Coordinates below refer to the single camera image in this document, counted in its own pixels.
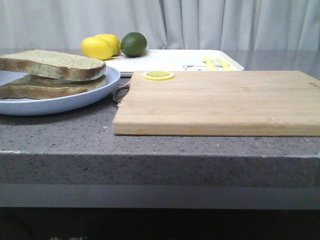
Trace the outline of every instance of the lemon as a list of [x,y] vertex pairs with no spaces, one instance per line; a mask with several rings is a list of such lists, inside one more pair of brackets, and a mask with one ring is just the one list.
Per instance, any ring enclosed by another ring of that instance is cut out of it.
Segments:
[[147,39],[139,32],[130,32],[121,41],[121,50],[128,57],[138,57],[147,48]]
[[102,38],[102,39],[106,40],[113,48],[113,56],[118,55],[118,53],[120,52],[120,44],[121,43],[120,43],[119,38],[116,35],[105,33],[105,34],[95,35],[95,37]]
[[112,46],[106,40],[97,36],[85,38],[81,43],[81,49],[84,55],[101,60],[106,60],[114,54]]
[[170,71],[148,71],[143,74],[143,77],[149,80],[168,80],[174,76]]

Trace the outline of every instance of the yellow handle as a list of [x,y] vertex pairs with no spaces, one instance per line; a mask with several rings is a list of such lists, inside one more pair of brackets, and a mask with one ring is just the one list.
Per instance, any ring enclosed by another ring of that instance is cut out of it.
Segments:
[[214,64],[214,61],[212,60],[212,58],[210,56],[205,56],[203,58],[203,62],[206,63],[206,70],[207,71],[217,71],[217,67]]
[[233,71],[230,67],[230,62],[224,60],[223,58],[217,58],[217,61],[222,65],[224,71]]

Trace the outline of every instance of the gray countertop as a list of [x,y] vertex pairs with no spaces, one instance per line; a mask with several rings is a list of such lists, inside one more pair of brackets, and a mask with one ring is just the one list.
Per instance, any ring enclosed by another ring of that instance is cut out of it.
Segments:
[[[300,70],[320,79],[320,51],[224,52],[247,71]],[[0,115],[0,183],[320,186],[320,137],[120,136],[116,111],[108,96],[58,114]]]

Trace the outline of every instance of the cutting board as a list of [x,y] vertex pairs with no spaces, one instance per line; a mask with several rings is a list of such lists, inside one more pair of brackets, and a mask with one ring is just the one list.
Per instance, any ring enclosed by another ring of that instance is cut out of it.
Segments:
[[320,81],[300,71],[135,71],[116,135],[320,136]]

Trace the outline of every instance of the bread slice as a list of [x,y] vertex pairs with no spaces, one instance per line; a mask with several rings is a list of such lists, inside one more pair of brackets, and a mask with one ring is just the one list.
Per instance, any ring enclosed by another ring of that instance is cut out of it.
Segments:
[[105,61],[88,56],[31,49],[0,56],[0,70],[23,72],[53,79],[90,81],[106,72]]
[[32,78],[32,81],[43,83],[43,84],[56,85],[56,84],[74,84],[74,83],[79,83],[79,81],[65,80],[63,78],[51,78],[51,77],[44,77],[44,76],[35,77],[37,75],[33,75],[33,76],[34,77]]
[[3,99],[52,99],[85,93],[106,85],[106,76],[96,80],[78,81],[68,84],[46,83],[47,77],[27,74],[12,82],[0,85],[0,98]]

